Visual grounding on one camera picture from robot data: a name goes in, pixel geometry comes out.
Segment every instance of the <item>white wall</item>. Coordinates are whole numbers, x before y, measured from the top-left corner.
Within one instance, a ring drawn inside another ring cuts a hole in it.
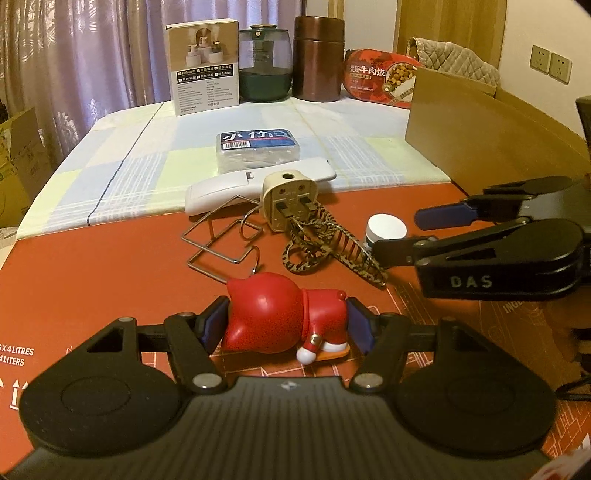
[[[392,51],[396,8],[397,0],[345,0],[345,50]]]
[[[307,0],[306,15],[311,17],[326,17],[329,12],[329,0]]]
[[[573,61],[568,85],[530,68],[533,44]],[[575,0],[508,0],[499,70],[505,90],[583,136],[574,100],[591,95],[591,16]]]

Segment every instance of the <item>blue label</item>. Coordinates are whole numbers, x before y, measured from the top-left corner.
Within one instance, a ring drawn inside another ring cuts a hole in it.
[[[221,134],[222,150],[260,147],[295,147],[289,130],[244,130]]]

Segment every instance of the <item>glass jar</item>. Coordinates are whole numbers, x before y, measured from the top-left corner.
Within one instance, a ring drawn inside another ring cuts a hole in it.
[[[291,42],[276,25],[240,30],[238,80],[240,95],[249,102],[284,99],[291,87]]]

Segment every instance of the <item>brown cardboard panel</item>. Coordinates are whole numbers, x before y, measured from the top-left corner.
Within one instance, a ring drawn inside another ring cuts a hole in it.
[[[581,153],[582,156],[587,156],[587,145],[583,137],[577,135],[570,128],[561,124],[559,121],[554,120],[550,115],[546,115],[541,110],[538,110],[535,106],[530,105],[526,101],[503,90],[502,88],[496,90],[495,98],[500,102],[515,108],[525,116],[530,117],[535,122],[538,122],[551,133],[560,137],[565,143],[573,147],[577,152]]]
[[[536,177],[579,178],[591,170],[579,147],[513,106],[435,70],[417,72],[406,141],[468,194]]]
[[[18,226],[52,174],[34,108],[0,125],[0,227]]]
[[[423,69],[424,70],[431,70],[432,72],[437,72],[438,75],[443,75],[443,76],[453,79],[458,85],[461,85],[466,88],[475,89],[478,92],[485,93],[491,97],[494,97],[496,95],[497,88],[493,85],[489,85],[484,82],[477,82],[475,80],[472,80],[472,79],[469,79],[466,77],[461,77],[459,75],[449,73],[449,72],[439,72],[439,71],[436,71],[433,69],[426,69],[425,67],[423,67]]]

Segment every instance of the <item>tablecloth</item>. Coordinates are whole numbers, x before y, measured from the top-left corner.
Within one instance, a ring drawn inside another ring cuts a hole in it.
[[[328,158],[334,192],[449,181],[404,141],[408,111],[343,98],[289,98],[176,117],[171,102],[100,119],[35,199],[17,238],[183,210],[187,187],[217,175],[218,133],[285,128],[300,158]]]

